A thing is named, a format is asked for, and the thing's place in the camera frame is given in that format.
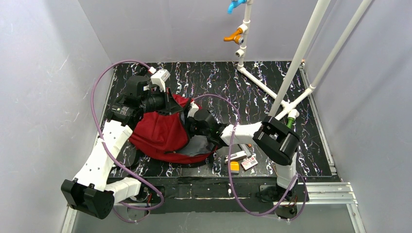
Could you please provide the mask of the red student backpack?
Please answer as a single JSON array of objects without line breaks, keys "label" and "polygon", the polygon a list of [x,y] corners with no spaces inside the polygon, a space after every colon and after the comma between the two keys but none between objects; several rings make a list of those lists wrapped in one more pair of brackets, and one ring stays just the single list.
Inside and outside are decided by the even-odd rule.
[{"label": "red student backpack", "polygon": [[163,116],[157,112],[145,113],[137,124],[130,143],[150,158],[175,164],[195,164],[206,160],[219,147],[209,142],[206,136],[189,135],[184,125],[187,118],[185,113],[192,107],[201,110],[194,100],[173,95],[183,112]]}]

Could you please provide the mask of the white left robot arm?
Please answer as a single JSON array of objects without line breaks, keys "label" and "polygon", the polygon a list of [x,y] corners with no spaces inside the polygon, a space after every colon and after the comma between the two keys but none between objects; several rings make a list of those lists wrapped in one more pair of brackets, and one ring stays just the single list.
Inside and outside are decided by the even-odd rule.
[{"label": "white left robot arm", "polygon": [[69,206],[99,219],[106,218],[114,204],[136,196],[141,181],[126,177],[107,184],[113,164],[123,145],[145,113],[172,115],[183,108],[174,100],[166,81],[170,74],[160,70],[151,78],[132,76],[122,98],[114,103],[89,158],[72,180],[64,180],[61,191]]}]

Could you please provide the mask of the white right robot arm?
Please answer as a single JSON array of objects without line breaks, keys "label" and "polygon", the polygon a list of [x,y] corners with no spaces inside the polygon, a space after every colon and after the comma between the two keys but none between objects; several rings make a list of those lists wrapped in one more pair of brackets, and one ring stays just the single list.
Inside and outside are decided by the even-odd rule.
[{"label": "white right robot arm", "polygon": [[218,123],[208,110],[199,109],[184,114],[183,123],[189,136],[204,145],[217,148],[230,144],[258,146],[276,165],[276,185],[284,189],[295,185],[300,136],[276,118],[267,116],[262,122],[234,126]]}]

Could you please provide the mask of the red white eraser box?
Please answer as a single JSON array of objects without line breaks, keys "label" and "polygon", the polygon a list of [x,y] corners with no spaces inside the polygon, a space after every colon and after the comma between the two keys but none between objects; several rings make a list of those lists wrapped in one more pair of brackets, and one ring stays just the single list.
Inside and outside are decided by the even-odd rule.
[{"label": "red white eraser box", "polygon": [[258,164],[258,161],[256,160],[255,157],[250,157],[250,158],[244,160],[243,162],[241,162],[241,166],[245,171],[253,168],[257,164]]}]

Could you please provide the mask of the green pipe valve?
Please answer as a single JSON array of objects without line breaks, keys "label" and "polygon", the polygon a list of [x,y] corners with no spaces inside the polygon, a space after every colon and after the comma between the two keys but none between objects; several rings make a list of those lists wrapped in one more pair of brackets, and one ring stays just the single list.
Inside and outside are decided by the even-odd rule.
[{"label": "green pipe valve", "polygon": [[287,126],[289,129],[291,129],[292,126],[294,125],[294,123],[295,123],[295,118],[289,117],[286,126]]}]

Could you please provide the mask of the orange pipe valve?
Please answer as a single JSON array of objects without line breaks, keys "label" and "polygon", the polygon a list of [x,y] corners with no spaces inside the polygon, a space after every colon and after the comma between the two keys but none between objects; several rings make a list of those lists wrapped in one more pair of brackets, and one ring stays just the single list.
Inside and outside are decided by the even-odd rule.
[{"label": "orange pipe valve", "polygon": [[243,43],[243,41],[244,41],[244,38],[243,38],[242,35],[243,35],[243,29],[240,28],[240,27],[238,27],[237,30],[236,30],[234,33],[232,33],[230,36],[224,37],[224,38],[223,38],[223,41],[224,41],[224,42],[233,41],[233,42],[235,42],[237,45],[241,45],[241,44]]}]

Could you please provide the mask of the blue pipe valve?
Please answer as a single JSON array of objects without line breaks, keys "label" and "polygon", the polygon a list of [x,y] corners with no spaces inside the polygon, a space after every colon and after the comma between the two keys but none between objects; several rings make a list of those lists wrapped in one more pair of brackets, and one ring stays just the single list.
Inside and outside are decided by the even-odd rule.
[{"label": "blue pipe valve", "polygon": [[232,14],[233,10],[240,6],[241,4],[246,4],[248,0],[231,0],[231,3],[228,6],[227,13]]}]

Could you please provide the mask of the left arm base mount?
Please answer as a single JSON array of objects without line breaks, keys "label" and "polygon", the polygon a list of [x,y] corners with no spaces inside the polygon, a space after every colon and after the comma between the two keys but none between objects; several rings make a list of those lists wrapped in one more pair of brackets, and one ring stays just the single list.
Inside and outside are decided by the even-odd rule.
[{"label": "left arm base mount", "polygon": [[137,207],[145,208],[146,210],[143,211],[143,215],[140,219],[136,219],[135,222],[140,222],[146,219],[152,212],[152,210],[148,210],[148,208],[153,206],[158,206],[161,202],[160,195],[152,190],[151,188],[144,185],[142,187],[141,192],[138,196],[133,197],[134,204],[137,204]]}]

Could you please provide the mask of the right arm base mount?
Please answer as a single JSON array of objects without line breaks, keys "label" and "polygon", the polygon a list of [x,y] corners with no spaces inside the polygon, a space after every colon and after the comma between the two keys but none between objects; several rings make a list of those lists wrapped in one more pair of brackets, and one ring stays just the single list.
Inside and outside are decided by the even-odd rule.
[{"label": "right arm base mount", "polygon": [[306,186],[296,184],[287,192],[286,189],[278,185],[261,185],[256,197],[264,203],[281,204],[273,211],[282,220],[294,220],[302,213],[304,206],[309,201],[309,194]]}]

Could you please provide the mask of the aluminium front rail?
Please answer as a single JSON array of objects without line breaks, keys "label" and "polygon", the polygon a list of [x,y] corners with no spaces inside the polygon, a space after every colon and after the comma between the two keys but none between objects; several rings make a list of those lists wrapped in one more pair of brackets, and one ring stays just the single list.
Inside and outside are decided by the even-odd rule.
[{"label": "aluminium front rail", "polygon": [[120,204],[107,218],[68,209],[64,233],[363,233],[358,202],[349,182],[299,184],[298,201],[271,215],[254,217],[235,201],[220,178],[188,183],[158,181],[165,204],[145,214]]}]

